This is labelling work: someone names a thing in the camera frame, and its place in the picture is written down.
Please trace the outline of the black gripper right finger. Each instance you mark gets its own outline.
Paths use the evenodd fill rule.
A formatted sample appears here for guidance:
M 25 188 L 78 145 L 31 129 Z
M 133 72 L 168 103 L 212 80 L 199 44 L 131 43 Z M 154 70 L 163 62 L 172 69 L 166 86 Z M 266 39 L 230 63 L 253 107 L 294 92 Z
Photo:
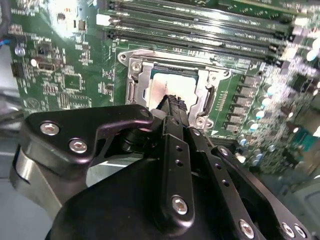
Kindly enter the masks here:
M 312 234 L 224 146 L 209 148 L 207 139 L 189 126 L 187 106 L 173 98 L 173 113 L 185 127 L 196 163 L 213 186 L 220 209 L 218 227 L 224 240 L 311 240 Z

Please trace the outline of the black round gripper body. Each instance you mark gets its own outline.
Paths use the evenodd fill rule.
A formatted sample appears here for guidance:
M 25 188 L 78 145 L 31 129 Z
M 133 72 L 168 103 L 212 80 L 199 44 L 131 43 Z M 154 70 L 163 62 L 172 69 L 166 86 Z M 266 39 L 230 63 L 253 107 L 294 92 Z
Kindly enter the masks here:
M 73 196 L 56 215 L 49 240 L 167 240 L 155 224 L 156 160 L 139 160 Z M 212 184 L 193 175 L 195 220 L 182 240 L 232 240 Z

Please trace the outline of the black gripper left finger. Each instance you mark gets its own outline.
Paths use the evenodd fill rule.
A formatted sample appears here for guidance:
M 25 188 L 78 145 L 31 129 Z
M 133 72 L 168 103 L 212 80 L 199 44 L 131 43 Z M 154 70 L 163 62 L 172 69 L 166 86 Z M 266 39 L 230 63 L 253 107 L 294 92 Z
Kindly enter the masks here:
M 130 104 L 31 114 L 21 126 L 12 186 L 55 220 L 75 195 L 133 163 L 155 160 L 155 224 L 189 229 L 195 220 L 190 152 L 174 97 L 164 96 L 153 111 Z

